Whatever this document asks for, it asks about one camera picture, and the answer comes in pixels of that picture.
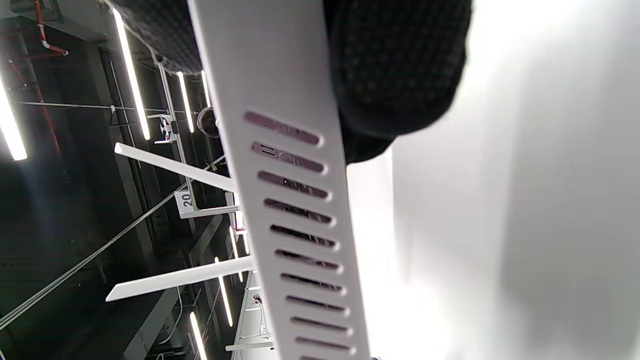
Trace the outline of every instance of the cable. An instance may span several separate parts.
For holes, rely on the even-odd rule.
[[[204,170],[208,170],[209,169],[209,165],[207,165]],[[180,187],[178,187],[175,192],[180,191],[182,189],[184,189],[187,186],[186,183],[182,184]],[[118,239],[120,239],[124,234],[126,234],[129,230],[133,229],[134,227],[136,227],[139,223],[141,223],[144,219],[146,219],[149,215],[153,214],[153,212],[155,212],[156,210],[158,210],[162,205],[164,205],[166,202],[168,202],[169,200],[171,200],[172,198],[174,198],[174,194],[171,193],[169,195],[167,195],[167,197],[164,198],[164,200],[162,200],[158,205],[154,206],[153,208],[151,208],[149,211],[147,211],[144,215],[142,215],[141,217],[139,217],[136,221],[134,221],[133,223],[131,223],[131,225],[127,226],[124,230],[120,231],[119,234],[117,234],[116,236],[114,236],[111,240],[109,240],[107,242],[107,244],[105,244],[104,246],[102,246],[101,248],[99,248],[98,250],[96,250],[93,254],[89,255],[89,257],[87,257],[86,259],[84,259],[83,261],[81,261],[80,263],[78,263],[76,266],[72,267],[71,269],[69,269],[67,272],[65,272],[64,274],[62,274],[59,278],[57,278],[56,280],[53,280],[52,283],[50,283],[49,285],[45,286],[42,290],[38,291],[37,293],[35,293],[32,297],[28,298],[25,302],[21,303],[20,305],[18,305],[15,309],[11,310],[7,315],[4,315],[3,317],[0,318],[0,330],[4,329],[5,327],[9,326],[9,324],[14,321],[15,319],[18,318],[18,316],[22,315],[25,311],[27,311],[28,309],[30,309],[32,306],[34,306],[38,301],[40,301],[42,298],[44,298],[45,296],[47,296],[47,294],[49,294],[51,291],[53,291],[53,289],[57,288],[60,284],[62,284],[63,282],[65,282],[69,277],[71,277],[71,275],[74,275],[76,272],[78,272],[78,270],[80,270],[81,268],[83,268],[85,265],[87,265],[91,260],[93,260],[94,258],[96,258],[98,255],[100,255],[100,253],[102,253],[103,251],[105,251],[108,247],[110,247],[112,244],[114,244],[116,241],[118,241]]]
[[[262,305],[260,294],[255,294],[253,296],[253,302],[260,306],[260,337],[263,339],[270,339],[271,333],[269,332],[269,328],[267,327],[267,316],[264,312],[264,306]]]
[[[169,336],[167,336],[167,338],[164,341],[160,341],[158,343],[158,345],[162,345],[164,343],[166,343],[167,341],[169,341],[169,339],[171,339],[171,337],[173,336],[173,333],[175,332],[175,328],[178,327],[178,322],[180,321],[180,317],[182,316],[182,308],[184,307],[182,305],[182,297],[180,296],[180,288],[176,288],[176,290],[178,291],[178,301],[180,302],[180,313],[178,314],[178,319],[175,321],[175,323],[173,323],[173,329],[171,329],[171,332],[169,333]]]

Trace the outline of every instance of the white pipe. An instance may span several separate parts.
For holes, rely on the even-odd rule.
[[[144,279],[123,282],[113,287],[106,301],[120,300],[127,297],[152,293],[154,291],[176,288],[178,286],[215,279],[216,277],[231,275],[253,268],[255,268],[253,258],[251,256],[245,256],[244,258],[227,260],[221,263],[202,265]]]
[[[122,143],[116,143],[113,151],[116,154],[124,155],[128,158],[140,160],[144,163],[165,168],[169,171],[175,172],[176,174],[184,175],[191,179],[200,181],[201,183],[205,183],[222,190],[230,192],[234,192],[236,190],[236,184],[228,177],[204,171],[187,164],[179,163],[175,160],[163,158],[162,156],[151,154],[150,152],[139,150]]]
[[[221,206],[220,208],[201,209],[180,214],[180,218],[199,218],[210,215],[229,214],[240,209],[239,206]]]
[[[263,347],[273,347],[273,341],[265,341],[263,343],[253,343],[253,344],[227,345],[225,347],[225,350],[237,351],[237,350],[248,350],[251,348],[263,348]]]

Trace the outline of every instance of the metal rail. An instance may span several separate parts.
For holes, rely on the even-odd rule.
[[[84,105],[84,104],[62,104],[58,102],[33,102],[33,101],[13,101],[14,104],[21,105],[36,105],[36,106],[54,106],[60,108],[89,108],[89,109],[110,109],[110,110],[132,110],[134,111],[136,108],[128,108],[126,106],[110,106],[110,105]],[[145,109],[145,111],[158,111],[161,113],[166,113],[167,109]],[[175,113],[184,113],[182,110],[175,110]]]

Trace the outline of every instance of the black ceiling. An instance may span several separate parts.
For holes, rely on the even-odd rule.
[[[0,20],[0,75],[14,102],[13,110],[29,158],[14,162],[0,145],[0,316],[103,246],[133,220],[161,202],[183,182],[177,175],[144,163],[116,157],[113,144],[123,142],[178,159],[174,145],[145,141],[133,112],[19,104],[51,102],[133,106],[120,54],[109,41],[87,42],[47,27],[49,43],[69,51],[47,54],[38,29],[27,17]],[[144,47],[136,49],[146,108],[166,109],[157,69]],[[182,110],[177,78],[171,78],[173,103]],[[204,107],[198,79],[189,82],[191,107]],[[190,134],[179,122],[188,163],[204,168],[222,155],[219,142]],[[152,139],[160,139],[152,126]],[[224,193],[195,183],[201,208],[225,205]],[[30,359],[193,359],[188,314],[195,311],[206,327],[211,358],[229,359],[224,345],[235,329],[216,304],[217,280],[180,289],[183,312],[170,341],[168,329],[180,313],[176,289],[115,303],[104,298],[114,284],[228,258],[227,216],[181,220],[175,202],[149,216],[98,258],[0,331],[7,360]],[[238,316],[243,286],[230,292]]]

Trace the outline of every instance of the red pipe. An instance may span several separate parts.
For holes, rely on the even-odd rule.
[[[40,0],[33,0],[33,4],[36,8],[36,18],[38,19],[38,27],[40,28],[40,41],[42,42],[42,46],[44,46],[46,49],[56,52],[56,54],[51,54],[50,56],[69,55],[69,52],[67,50],[60,49],[57,46],[49,45],[49,43],[47,42],[47,37],[44,35],[44,21],[42,20],[42,12],[40,11]]]

